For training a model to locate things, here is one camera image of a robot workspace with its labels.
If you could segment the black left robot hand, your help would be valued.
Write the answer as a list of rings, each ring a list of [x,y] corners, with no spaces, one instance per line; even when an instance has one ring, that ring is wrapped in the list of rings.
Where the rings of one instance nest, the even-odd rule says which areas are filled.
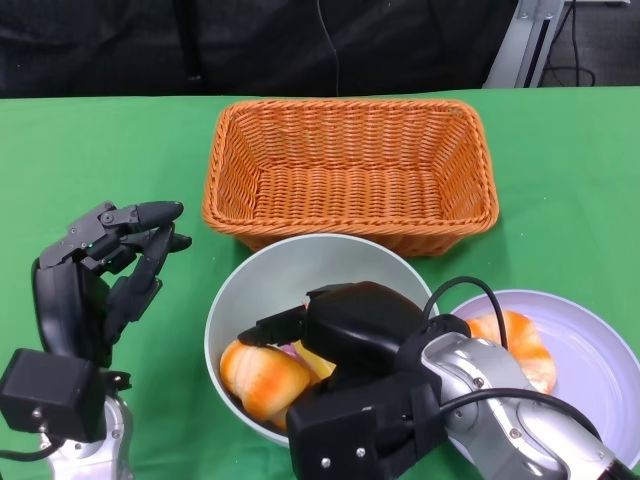
[[[103,202],[40,254],[32,289],[45,351],[110,367],[124,329],[160,291],[168,255],[192,244],[175,230],[183,211],[177,201]]]

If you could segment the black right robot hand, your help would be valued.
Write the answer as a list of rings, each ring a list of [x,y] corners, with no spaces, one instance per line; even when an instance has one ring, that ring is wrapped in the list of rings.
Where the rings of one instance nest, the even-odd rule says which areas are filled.
[[[311,291],[305,305],[257,321],[237,339],[254,347],[299,341],[335,365],[323,389],[337,391],[389,375],[422,315],[415,303],[381,284],[335,284]]]

